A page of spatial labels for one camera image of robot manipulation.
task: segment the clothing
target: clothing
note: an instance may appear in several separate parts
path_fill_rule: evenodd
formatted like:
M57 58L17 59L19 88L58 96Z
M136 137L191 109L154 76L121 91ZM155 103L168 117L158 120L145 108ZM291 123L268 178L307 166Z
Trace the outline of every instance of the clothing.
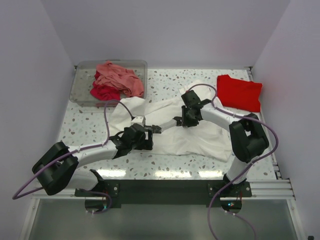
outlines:
M225 107L260 112L259 95L262 86L261 83L220 75L217 77L217 96Z
M107 61L104 64L98 64L96 71L95 77L97 78L94 82L96 85L114 87L127 97L144 95L144 85L132 69L126 69Z
M100 101L120 100L120 92L113 86L97 85L93 82L90 94Z
M198 80L180 89L180 93L184 94L191 86L199 83L201 82ZM193 90L201 100L211 99L214 95L207 86L197 86ZM124 98L121 102L128 107L133 116L145 116L146 125L161 125L173 117L181 117L181 107L184 105L180 96L154 103L139 97ZM222 106L218 98L214 103ZM129 114L118 104L109 118L110 135L113 136L130 125ZM165 130L162 134L153 134L153 150L147 152L162 155L194 153L227 162L231 150L228 132L212 122L202 120L195 127L176 126Z

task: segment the black metal plate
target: black metal plate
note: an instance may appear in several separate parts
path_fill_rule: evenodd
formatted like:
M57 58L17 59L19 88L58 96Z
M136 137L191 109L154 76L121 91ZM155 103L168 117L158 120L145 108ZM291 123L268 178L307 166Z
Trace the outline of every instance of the black metal plate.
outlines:
M105 180L108 193L112 196L112 207L120 208L122 204L156 204L156 205L206 205L208 206L214 194L226 182L223 180ZM251 197L249 182L229 188L220 197ZM76 191L76 197L84 196L85 192ZM213 207L220 207L218 197Z

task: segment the red cloth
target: red cloth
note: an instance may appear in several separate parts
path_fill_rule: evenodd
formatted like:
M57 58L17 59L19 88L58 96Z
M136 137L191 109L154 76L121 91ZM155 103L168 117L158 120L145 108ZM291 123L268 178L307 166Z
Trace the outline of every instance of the red cloth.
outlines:
M97 76L95 84L114 87L127 97L144 95L144 85L132 69L126 69L107 61L104 64L98 64L96 71L99 75L95 75Z
M116 89L113 86L107 86L107 85L97 85L95 82L93 82L93 88L91 89L90 93L95 98L101 100L101 101L107 101L107 100L120 100L120 92L118 89Z
M261 83L234 79L229 75L217 77L217 95L225 107L260 112L261 89Z

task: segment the wire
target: wire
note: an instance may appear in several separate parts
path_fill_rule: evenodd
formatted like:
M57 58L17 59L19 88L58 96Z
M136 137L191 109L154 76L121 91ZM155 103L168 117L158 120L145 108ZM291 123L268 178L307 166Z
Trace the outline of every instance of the wire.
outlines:
M102 214L105 213L106 211L108 211L111 206L112 206L112 198L110 197L109 194L105 193L105 192L99 192L99 191L88 191L85 189L80 189L80 191L85 192L85 193L89 193L89 194L96 194L96 195L101 195L101 196L105 196L106 198L109 199L109 205L103 209L102 211L94 211L93 214Z
M120 134L123 134L125 131L118 132L115 136L119 137Z
M261 159L264 159L264 158L272 155L272 154L276 151L276 149L278 148L278 146L279 146L279 138L278 138L276 132L275 132L270 126L268 126L267 124L265 124L263 121L260 121L260 120L258 120L258 119L255 119L255 118L252 118L252 117L248 117L248 116L240 116L240 115L237 115L237 114L232 114L232 113L230 113L230 112L228 112L228 111L225 111L225 110L223 110L223 109L215 106L214 100L215 100L215 98L218 96L218 93L217 93L217 90L215 89L215 87L213 87L212 85L206 84L206 83L199 83L199 84L195 84L195 85L193 85L192 87L190 87L188 91L190 91L191 89L193 89L194 87L197 87L197 86L207 86L207 87L212 88L212 89L214 90L215 93L214 93L214 96L213 96L213 98L212 98L212 100L211 100L211 104L212 104L212 106L213 106L215 109L217 109L217 110L220 111L221 113L227 114L227 115L229 115L229 116L231 116L231 117L236 117L236 118L239 118L239 119L246 119L246 120L250 120L250 121L259 123L259 124L265 126L265 127L273 134L273 136L274 136L274 138L275 138L274 148L273 148L270 152L268 152L268 153L266 153L266 154L258 157L257 159L253 160L238 176L236 176L233 180L231 180L228 184L226 184L225 186L223 186L220 190L218 190L218 191L214 194L214 196L213 196L213 198L212 198L212 200L211 200L211 202L210 202L210 204L209 204L209 207L208 207L207 221L208 221L209 229L210 229L212 235L214 236L214 238L215 238L216 240L219 240L219 238L217 237L215 231L213 230L213 228L212 228L212 226L211 226L211 222L210 222L210 209L211 209L211 207L212 207L215 199L217 198L217 196L218 196L223 190L225 190L227 187L229 187L231 184L233 184L237 179L239 179L243 174L245 174L245 173L252 167L253 164L255 164L256 162L260 161ZM236 216L239 217L240 219L244 220L246 223L248 223L248 224L251 226L251 228L252 228L252 230L253 230L253 233L254 233L254 239L256 240L256 239L257 239L257 232L256 232L255 228L254 228L247 220L245 220L243 217L240 217L240 216L237 215L237 214L236 214Z
M102 147L104 145L106 145L109 141L109 138L110 138L110 130L109 130L109 125L108 125L108 120L107 120L107 113L106 113L106 109L108 107L108 105L112 102L117 102L119 104L121 104L122 106L124 106L124 108L128 111L128 113L130 114L131 118L133 118L133 115L132 113L130 112L130 110L127 108L126 105L124 105L122 102L118 101L118 100L109 100L105 103L104 105L104 111L103 111L103 114L104 114L104 121L105 121L105 126L106 126L106 131L107 131L107 138L105 140L104 143L99 143L99 144L95 144L95 145L91 145L91 146L84 146L84 147L81 147L80 148L80 151L82 150L87 150L87 149L93 149L93 148L98 148L98 147ZM57 157L56 159L54 159L53 161L49 162L47 165L45 165L43 168L41 168L39 171L37 171L25 184L23 184L19 189L18 191L16 191L16 193L12 196L12 199L13 200L16 200L16 199L19 199L19 198L22 198L26 195L29 195L29 194L32 194L34 192L37 192L39 190L42 190L43 187L39 187L39 188L35 188L33 190L30 190L30 191L27 191L25 193L22 193L20 194L34 179L36 179L41 173L43 173L46 169L48 169L50 166L52 166L53 164L55 164L56 162L58 161L61 161L63 160L64 158L72 155L72 154L75 154L79 152L78 149L76 150L73 150L71 152L67 152L66 154L62 155L62 156L59 156Z

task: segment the white cloth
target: white cloth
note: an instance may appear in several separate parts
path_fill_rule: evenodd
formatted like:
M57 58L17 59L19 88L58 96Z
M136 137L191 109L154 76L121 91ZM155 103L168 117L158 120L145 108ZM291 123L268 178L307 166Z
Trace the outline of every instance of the white cloth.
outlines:
M191 86L199 83L201 82L197 80L180 89L179 92L184 94ZM193 90L201 100L211 99L214 95L213 90L207 86L196 86ZM139 97L123 98L121 102L128 107L133 116L145 116L146 125L161 125L169 122L173 117L181 117L181 107L184 105L181 96L151 103ZM217 107L222 107L218 98L214 103ZM122 105L118 104L109 118L110 135L113 136L130 125L129 114ZM177 126L161 134L153 134L153 150L148 153L162 155L194 153L227 162L231 150L228 132L212 122L202 120L195 127Z

